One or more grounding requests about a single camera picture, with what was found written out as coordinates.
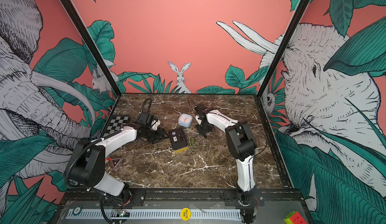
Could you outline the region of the yellow alarm clock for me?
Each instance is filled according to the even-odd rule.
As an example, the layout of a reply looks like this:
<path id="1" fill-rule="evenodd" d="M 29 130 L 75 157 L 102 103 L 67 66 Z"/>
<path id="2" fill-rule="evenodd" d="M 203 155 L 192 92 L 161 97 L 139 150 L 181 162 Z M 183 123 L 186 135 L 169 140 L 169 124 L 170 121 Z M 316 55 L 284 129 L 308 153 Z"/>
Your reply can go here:
<path id="1" fill-rule="evenodd" d="M 175 153 L 185 151 L 189 148 L 188 139 L 183 128 L 172 129 L 169 134 L 171 147 Z"/>

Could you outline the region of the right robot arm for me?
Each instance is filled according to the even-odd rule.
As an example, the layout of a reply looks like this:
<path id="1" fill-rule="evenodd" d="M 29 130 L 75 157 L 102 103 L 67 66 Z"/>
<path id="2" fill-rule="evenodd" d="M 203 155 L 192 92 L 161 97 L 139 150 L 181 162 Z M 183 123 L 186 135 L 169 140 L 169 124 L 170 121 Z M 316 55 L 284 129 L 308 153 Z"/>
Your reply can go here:
<path id="1" fill-rule="evenodd" d="M 236 160 L 237 185 L 242 193 L 248 193 L 255 187 L 252 161 L 257 148 L 256 140 L 246 121 L 237 121 L 225 116 L 217 109 L 196 109 L 196 129 L 204 138 L 218 128 L 226 135 L 228 150 Z"/>

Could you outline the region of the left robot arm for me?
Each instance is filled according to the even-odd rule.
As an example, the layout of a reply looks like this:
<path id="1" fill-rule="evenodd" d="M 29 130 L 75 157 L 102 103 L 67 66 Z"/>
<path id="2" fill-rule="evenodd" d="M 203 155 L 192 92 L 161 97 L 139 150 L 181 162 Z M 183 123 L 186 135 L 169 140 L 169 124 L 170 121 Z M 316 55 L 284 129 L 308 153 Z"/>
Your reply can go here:
<path id="1" fill-rule="evenodd" d="M 156 143 L 168 138 L 165 129 L 148 128 L 130 123 L 114 133 L 93 141 L 79 141 L 73 150 L 64 172 L 64 182 L 67 188 L 75 188 L 70 182 L 97 190 L 112 196 L 121 195 L 125 184 L 105 171 L 105 159 L 120 147 L 144 139 Z"/>

